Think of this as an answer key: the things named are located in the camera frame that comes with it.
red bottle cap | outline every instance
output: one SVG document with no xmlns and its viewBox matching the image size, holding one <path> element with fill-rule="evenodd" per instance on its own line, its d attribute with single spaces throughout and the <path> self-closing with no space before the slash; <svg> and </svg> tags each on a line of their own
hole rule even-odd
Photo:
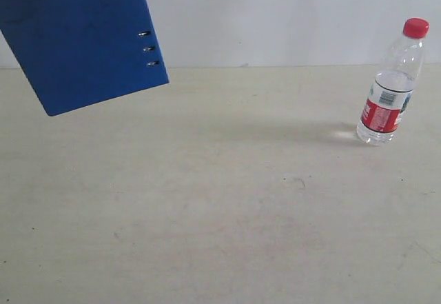
<svg viewBox="0 0 441 304">
<path fill-rule="evenodd" d="M 410 18 L 406 21 L 402 33 L 411 39 L 422 39 L 429 31 L 429 22 L 420 18 Z"/>
</svg>

table surface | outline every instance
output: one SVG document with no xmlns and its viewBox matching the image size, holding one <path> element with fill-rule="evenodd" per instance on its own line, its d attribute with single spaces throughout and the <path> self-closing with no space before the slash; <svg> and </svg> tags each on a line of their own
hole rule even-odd
<svg viewBox="0 0 441 304">
<path fill-rule="evenodd" d="M 56 117 L 0 70 L 0 303 L 441 301 L 441 65 L 395 140 L 375 68 L 170 70 Z"/>
</svg>

water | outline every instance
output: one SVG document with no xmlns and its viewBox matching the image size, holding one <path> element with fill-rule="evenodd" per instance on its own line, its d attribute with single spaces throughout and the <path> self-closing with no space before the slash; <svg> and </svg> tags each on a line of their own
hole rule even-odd
<svg viewBox="0 0 441 304">
<path fill-rule="evenodd" d="M 377 87 L 377 89 L 385 92 L 390 92 L 391 90 L 393 90 L 394 92 L 396 92 L 397 95 L 408 94 L 416 86 L 416 81 L 412 77 L 410 77 L 406 73 L 396 70 L 387 70 L 377 74 L 376 83 L 378 85 L 374 84 L 374 87 Z M 371 130 L 366 127 L 360 119 L 357 125 L 357 135 L 360 140 L 365 143 L 368 143 L 370 145 L 382 145 L 384 143 L 390 142 L 393 139 L 395 131 L 381 133 L 375 130 Z"/>
</svg>

plastic water bottle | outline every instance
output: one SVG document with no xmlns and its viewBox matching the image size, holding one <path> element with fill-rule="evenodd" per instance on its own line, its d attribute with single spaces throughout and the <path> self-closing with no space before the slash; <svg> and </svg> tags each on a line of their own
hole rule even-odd
<svg viewBox="0 0 441 304">
<path fill-rule="evenodd" d="M 357 126 L 363 142 L 380 145 L 392 140 L 417 85 L 428 31 L 429 23 L 424 19 L 409 19 L 402 36 L 389 48 Z"/>
</svg>

blue binder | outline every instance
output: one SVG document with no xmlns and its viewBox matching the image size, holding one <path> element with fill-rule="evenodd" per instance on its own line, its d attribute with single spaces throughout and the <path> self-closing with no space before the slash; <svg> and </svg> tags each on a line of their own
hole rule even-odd
<svg viewBox="0 0 441 304">
<path fill-rule="evenodd" d="M 50 116 L 169 82 L 146 0 L 0 0 L 0 29 Z"/>
</svg>

